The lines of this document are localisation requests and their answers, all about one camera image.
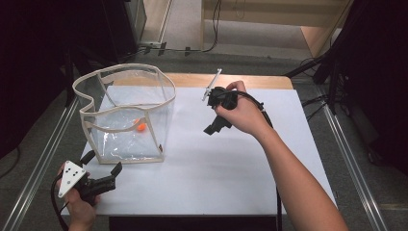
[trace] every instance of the black cable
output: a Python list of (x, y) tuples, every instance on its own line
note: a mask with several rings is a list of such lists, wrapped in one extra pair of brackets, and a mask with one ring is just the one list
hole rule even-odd
[(14, 163), (8, 170), (6, 170), (4, 173), (0, 175), (0, 179), (6, 176), (7, 174), (9, 174), (15, 168), (15, 166), (17, 166), (18, 161), (20, 160), (20, 156), (21, 156), (21, 151), (20, 151), (19, 146), (17, 147), (16, 150), (17, 150), (17, 157), (15, 158)]
[[(299, 65), (299, 66), (303, 66), (303, 63), (306, 62), (306, 61), (308, 61), (308, 60), (312, 60), (312, 62), (313, 62), (315, 59), (316, 59), (316, 58), (307, 58), (307, 59), (304, 59), (302, 62), (300, 62), (300, 65)], [(306, 73), (305, 71), (303, 71), (302, 73), (305, 74), (305, 75), (307, 75), (307, 76), (309, 76), (309, 77), (313, 77), (313, 75), (310, 75), (310, 74)]]
[[(257, 106), (257, 108), (261, 111), (262, 115), (264, 116), (269, 126), (273, 128), (272, 122), (270, 121), (267, 111), (265, 111), (264, 103), (260, 103), (258, 100), (252, 97), (252, 95), (248, 94), (247, 92), (240, 91), (240, 90), (226, 90), (220, 94), (217, 94), (217, 97), (224, 95), (224, 94), (229, 94), (229, 93), (235, 93), (237, 95), (250, 99)], [(276, 227), (278, 231), (281, 231), (282, 230), (282, 200), (281, 200), (277, 187), (276, 187), (276, 206), (277, 206)]]
[(63, 212), (63, 209), (67, 206), (69, 204), (69, 201), (68, 202), (66, 202), (64, 205), (63, 205), (63, 207), (60, 209), (60, 213), (62, 213)]
[(315, 114), (317, 114), (317, 113), (318, 113), (324, 106), (326, 106), (326, 105), (327, 105), (326, 102), (324, 102), (323, 104), (321, 104), (320, 107), (318, 107), (317, 110), (315, 110), (313, 113), (311, 113), (310, 115), (308, 115), (308, 116), (306, 117), (307, 121), (309, 121), (313, 116), (315, 116)]
[(218, 0), (216, 3), (216, 7), (214, 8), (214, 12), (213, 12), (213, 29), (214, 29), (214, 34), (215, 34), (215, 38), (213, 41), (213, 45), (206, 50), (187, 50), (187, 49), (167, 49), (167, 48), (154, 48), (154, 47), (146, 47), (140, 51), (138, 51), (135, 55), (144, 52), (146, 50), (157, 50), (157, 51), (175, 51), (175, 52), (209, 52), (212, 51), (218, 44), (218, 23), (219, 23), (219, 14), (221, 12), (221, 0)]
[(55, 188), (56, 188), (56, 186), (57, 186), (57, 182), (58, 182), (60, 179), (63, 178), (63, 174), (64, 174), (63, 171), (62, 171), (60, 174), (58, 174), (58, 176), (54, 179), (54, 181), (53, 181), (53, 183), (52, 183), (52, 185), (51, 185), (51, 203), (52, 203), (52, 206), (53, 206), (53, 208), (54, 208), (54, 212), (55, 212), (55, 214), (57, 215), (58, 222), (60, 223), (61, 228), (62, 228), (64, 231), (67, 231), (67, 230), (69, 229), (69, 228), (68, 228), (68, 225), (66, 225), (65, 220), (64, 220), (63, 217), (61, 216), (61, 212), (60, 212), (60, 210), (58, 209), (57, 201), (56, 201), (56, 199), (55, 199)]

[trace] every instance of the white table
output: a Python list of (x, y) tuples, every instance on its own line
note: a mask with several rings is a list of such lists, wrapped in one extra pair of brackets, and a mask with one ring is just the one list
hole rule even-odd
[[(205, 134), (216, 114), (201, 101), (203, 93), (203, 88), (177, 88), (165, 161), (124, 165), (116, 189), (101, 195), (98, 215), (276, 215), (275, 183), (262, 147), (234, 127)], [(283, 141), (335, 201), (296, 91), (248, 93), (265, 103)], [(85, 169), (98, 179), (113, 167), (94, 158)]]

